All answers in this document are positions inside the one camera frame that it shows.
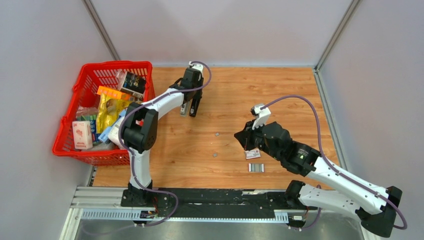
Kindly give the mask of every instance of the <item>wooden surface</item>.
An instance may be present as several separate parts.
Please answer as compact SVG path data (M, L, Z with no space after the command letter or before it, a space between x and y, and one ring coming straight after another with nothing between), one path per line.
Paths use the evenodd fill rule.
M182 77L185 68L153 68L156 95ZM208 73L204 70L205 81ZM174 109L159 121L151 150L150 173L154 187L286 189L291 180L317 182L294 175L280 162L262 153L246 160L234 138L259 103L289 94L309 99L317 109L326 156L338 163L321 99L311 68L213 67L212 81L203 90L197 117L182 117ZM269 107L268 123L277 121L291 137L318 149L317 126L310 107L300 99L285 99ZM249 173L248 163L263 163L265 173ZM130 166L99 167L93 186L125 187Z

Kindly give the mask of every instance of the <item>gray wall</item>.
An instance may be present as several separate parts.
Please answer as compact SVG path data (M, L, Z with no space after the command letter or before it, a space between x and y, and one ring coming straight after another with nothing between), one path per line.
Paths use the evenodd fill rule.
M0 2L1 239L59 238L89 166L51 148L81 66L111 60L81 1Z
M351 0L93 0L123 60L314 65Z
M321 72L349 170L403 190L409 228L392 239L424 235L423 9L362 1Z

